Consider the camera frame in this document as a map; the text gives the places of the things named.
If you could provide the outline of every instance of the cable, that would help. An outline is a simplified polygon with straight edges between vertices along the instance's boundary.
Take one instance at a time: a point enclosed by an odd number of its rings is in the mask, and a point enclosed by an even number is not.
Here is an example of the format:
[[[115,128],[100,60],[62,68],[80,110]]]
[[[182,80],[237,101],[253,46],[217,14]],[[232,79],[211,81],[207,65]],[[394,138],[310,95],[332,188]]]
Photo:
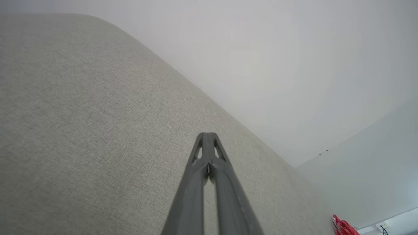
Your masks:
[[[389,235],[389,233],[387,233],[386,229],[383,226],[380,226],[380,227],[383,229],[383,234],[382,235],[385,235],[385,233],[386,233],[386,235]]]

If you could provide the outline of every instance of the electrical outlet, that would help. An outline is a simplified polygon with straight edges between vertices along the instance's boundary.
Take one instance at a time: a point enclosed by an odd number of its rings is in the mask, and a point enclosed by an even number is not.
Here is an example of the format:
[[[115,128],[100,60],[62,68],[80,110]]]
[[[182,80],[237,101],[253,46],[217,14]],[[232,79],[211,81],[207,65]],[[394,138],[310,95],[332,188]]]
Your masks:
[[[380,222],[380,223],[377,223],[376,224],[376,227],[381,231],[381,232],[383,232],[383,229],[382,229],[382,227],[384,227],[384,229],[386,229],[386,232],[387,231],[389,231],[390,230],[390,226],[387,224],[387,222],[386,221],[382,221],[382,222]]]

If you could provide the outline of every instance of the white ceiling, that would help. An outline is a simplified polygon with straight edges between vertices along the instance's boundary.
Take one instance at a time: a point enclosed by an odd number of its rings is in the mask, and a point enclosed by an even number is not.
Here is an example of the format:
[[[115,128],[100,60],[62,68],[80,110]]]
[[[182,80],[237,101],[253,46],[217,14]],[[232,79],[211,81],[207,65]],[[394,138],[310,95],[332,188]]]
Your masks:
[[[7,0],[94,15],[177,69],[292,166],[418,89],[417,1]]]

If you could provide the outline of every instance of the white wall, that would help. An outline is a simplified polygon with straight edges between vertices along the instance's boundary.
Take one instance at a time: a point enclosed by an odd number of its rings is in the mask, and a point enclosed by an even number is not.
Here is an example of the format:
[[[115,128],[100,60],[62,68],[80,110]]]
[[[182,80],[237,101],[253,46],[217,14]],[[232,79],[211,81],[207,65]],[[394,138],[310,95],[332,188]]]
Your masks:
[[[353,227],[418,207],[418,97],[297,170]]]
[[[414,0],[3,0],[125,30],[298,166],[418,90]]]
[[[418,208],[386,220],[391,227],[391,235],[418,234]]]

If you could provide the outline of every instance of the red object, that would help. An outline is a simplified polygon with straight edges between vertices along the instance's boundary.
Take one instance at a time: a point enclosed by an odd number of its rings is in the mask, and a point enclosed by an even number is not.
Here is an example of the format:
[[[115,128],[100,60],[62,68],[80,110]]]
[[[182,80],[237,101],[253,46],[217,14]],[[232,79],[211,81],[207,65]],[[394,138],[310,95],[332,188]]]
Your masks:
[[[336,215],[332,216],[332,222],[337,228],[336,235],[360,235],[347,221],[340,220]]]

